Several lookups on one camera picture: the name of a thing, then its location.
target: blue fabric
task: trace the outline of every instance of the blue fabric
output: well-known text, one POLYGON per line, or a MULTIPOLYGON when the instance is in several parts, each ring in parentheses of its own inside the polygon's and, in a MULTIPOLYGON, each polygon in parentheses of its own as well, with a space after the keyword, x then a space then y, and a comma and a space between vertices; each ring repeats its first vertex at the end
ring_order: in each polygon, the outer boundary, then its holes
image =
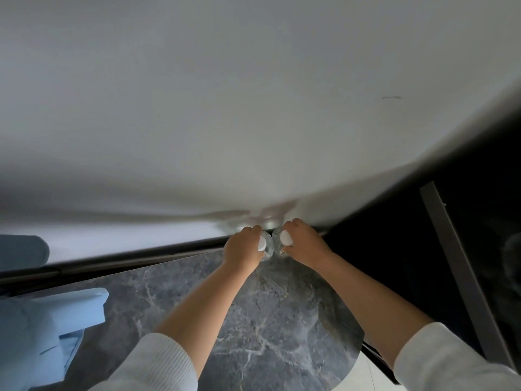
POLYGON ((42 267, 49 246, 38 236, 0 235, 0 272, 42 267))
POLYGON ((0 300, 2 391, 62 381, 83 330, 105 322, 108 292, 92 288, 43 298, 0 300))

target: plastic water bottle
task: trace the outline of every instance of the plastic water bottle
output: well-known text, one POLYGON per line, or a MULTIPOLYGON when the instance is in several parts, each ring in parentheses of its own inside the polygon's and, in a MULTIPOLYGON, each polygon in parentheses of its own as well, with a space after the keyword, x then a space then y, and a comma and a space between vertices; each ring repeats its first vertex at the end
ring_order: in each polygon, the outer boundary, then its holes
POLYGON ((273 246, 275 254, 280 258, 286 258, 289 254, 285 253, 282 248, 285 245, 293 245, 293 240, 287 230, 282 228, 275 229, 271 234, 273 237, 273 246))
POLYGON ((262 232, 259 239, 259 252, 264 252, 261 262, 267 261, 273 256, 273 240, 268 232, 262 232))

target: white floor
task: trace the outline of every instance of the white floor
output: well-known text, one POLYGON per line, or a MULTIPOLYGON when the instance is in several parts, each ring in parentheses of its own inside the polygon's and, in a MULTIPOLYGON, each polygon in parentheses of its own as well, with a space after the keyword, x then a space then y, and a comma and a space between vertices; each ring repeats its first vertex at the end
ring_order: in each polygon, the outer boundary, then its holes
POLYGON ((394 385, 371 360, 360 353, 355 366, 333 391, 405 391, 394 385))

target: dark gray trim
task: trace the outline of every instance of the dark gray trim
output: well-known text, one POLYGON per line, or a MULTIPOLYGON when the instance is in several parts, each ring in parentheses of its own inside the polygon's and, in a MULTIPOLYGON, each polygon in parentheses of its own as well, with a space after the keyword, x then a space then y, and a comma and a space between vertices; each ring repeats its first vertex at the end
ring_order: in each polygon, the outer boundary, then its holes
POLYGON ((463 249, 458 233, 454 229, 434 181, 421 187, 420 194, 486 359, 516 370, 509 349, 501 335, 498 324, 495 322, 489 304, 479 286, 471 263, 463 249))

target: finger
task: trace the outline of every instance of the finger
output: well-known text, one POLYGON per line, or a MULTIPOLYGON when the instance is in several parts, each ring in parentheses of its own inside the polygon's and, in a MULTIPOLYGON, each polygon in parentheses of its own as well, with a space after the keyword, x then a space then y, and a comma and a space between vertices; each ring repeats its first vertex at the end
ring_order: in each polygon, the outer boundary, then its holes
POLYGON ((292 247, 290 245, 285 245, 282 250, 288 254, 289 256, 293 257, 293 253, 295 252, 295 247, 292 247))
POLYGON ((259 235, 262 233, 262 226, 260 225, 255 225, 253 228, 252 228, 252 232, 255 233, 256 235, 259 235))
POLYGON ((290 236, 292 235, 293 231, 295 230, 296 228, 296 225, 294 223, 292 223, 291 221, 288 221, 284 224, 284 226, 282 227, 283 229, 287 230, 289 233, 290 233, 290 236))

